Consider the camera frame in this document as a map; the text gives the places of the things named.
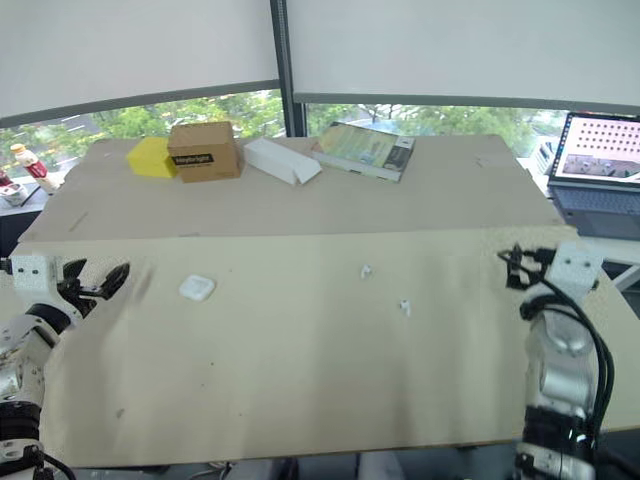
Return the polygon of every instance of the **book cover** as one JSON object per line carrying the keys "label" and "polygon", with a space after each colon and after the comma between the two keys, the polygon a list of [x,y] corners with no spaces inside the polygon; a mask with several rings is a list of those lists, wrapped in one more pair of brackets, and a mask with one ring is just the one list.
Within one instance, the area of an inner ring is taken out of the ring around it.
{"label": "book cover", "polygon": [[397,182],[413,144],[411,137],[334,122],[318,138],[312,155],[329,166]]}

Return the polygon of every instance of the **yellow sponge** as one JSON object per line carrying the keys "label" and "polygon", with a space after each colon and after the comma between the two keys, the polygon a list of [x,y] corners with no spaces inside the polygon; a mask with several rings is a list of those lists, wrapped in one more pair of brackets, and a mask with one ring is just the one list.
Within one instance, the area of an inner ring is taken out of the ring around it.
{"label": "yellow sponge", "polygon": [[127,154],[134,173],[148,177],[172,178],[178,173],[167,150],[168,140],[160,137],[143,138]]}

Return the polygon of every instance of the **white box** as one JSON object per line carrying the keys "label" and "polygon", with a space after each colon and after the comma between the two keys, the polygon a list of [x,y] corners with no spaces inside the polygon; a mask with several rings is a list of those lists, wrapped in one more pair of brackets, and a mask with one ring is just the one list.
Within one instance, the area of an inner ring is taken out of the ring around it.
{"label": "white box", "polygon": [[266,138],[259,138],[245,145],[244,157],[249,165],[291,185],[307,183],[322,171],[317,160]]}

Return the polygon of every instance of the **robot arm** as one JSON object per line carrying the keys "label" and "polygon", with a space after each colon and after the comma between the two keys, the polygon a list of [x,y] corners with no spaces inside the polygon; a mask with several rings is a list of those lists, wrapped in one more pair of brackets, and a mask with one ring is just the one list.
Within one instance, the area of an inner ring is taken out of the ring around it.
{"label": "robot arm", "polygon": [[[526,289],[528,300],[520,313],[531,323],[525,427],[516,447],[516,469],[523,478],[595,479],[613,360],[581,305],[597,286],[603,259],[571,243],[557,251],[532,252],[516,245],[500,257],[507,262],[507,286]],[[525,267],[526,260],[538,269]]]}
{"label": "robot arm", "polygon": [[97,304],[95,297],[110,299],[129,275],[129,265],[123,264],[100,287],[84,288],[78,276],[85,263],[63,266],[59,258],[46,256],[14,256],[0,262],[29,305],[25,314],[0,323],[0,477],[53,478],[45,461],[66,468],[47,456],[40,443],[44,366],[62,332],[89,315]]}

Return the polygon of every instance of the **cardboard box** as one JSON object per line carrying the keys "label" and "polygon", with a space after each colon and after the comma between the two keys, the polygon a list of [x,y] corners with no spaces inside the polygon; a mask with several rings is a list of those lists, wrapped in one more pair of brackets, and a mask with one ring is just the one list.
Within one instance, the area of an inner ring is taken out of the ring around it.
{"label": "cardboard box", "polygon": [[176,125],[171,129],[168,150],[185,183],[240,176],[229,122]]}

